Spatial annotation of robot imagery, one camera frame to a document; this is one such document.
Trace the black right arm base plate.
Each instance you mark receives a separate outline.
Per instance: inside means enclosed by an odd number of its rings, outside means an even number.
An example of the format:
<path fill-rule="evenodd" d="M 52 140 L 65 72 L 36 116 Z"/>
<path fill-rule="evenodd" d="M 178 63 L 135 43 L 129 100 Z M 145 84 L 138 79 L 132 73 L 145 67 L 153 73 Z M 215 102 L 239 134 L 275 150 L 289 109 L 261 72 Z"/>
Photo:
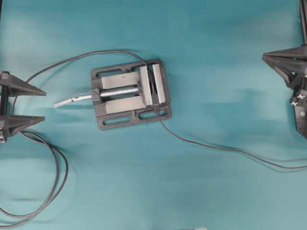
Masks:
<path fill-rule="evenodd" d="M 305 107 L 295 106 L 294 112 L 296 130 L 304 138 L 307 138 L 307 109 Z"/>

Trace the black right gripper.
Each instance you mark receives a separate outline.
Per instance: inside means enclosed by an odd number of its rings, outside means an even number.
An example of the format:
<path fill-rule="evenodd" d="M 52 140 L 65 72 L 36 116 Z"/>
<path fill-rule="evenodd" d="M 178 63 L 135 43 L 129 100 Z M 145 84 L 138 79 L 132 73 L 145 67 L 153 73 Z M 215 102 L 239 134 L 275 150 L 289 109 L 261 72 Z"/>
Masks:
<path fill-rule="evenodd" d="M 289 104 L 293 107 L 307 107 L 307 76 L 300 73 L 300 64 L 307 63 L 307 47 L 299 46 L 284 50 L 266 52 L 262 60 L 275 70 L 292 91 Z"/>

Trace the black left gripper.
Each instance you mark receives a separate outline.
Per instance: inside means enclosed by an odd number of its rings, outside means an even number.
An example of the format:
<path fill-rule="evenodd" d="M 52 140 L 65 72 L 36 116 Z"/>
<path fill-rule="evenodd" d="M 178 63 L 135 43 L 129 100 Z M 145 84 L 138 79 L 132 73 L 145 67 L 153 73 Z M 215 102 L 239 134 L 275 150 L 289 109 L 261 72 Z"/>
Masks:
<path fill-rule="evenodd" d="M 0 72 L 0 142 L 6 143 L 8 137 L 24 129 L 45 121 L 43 116 L 8 115 L 10 96 L 46 96 L 46 92 L 28 84 L 8 71 Z"/>

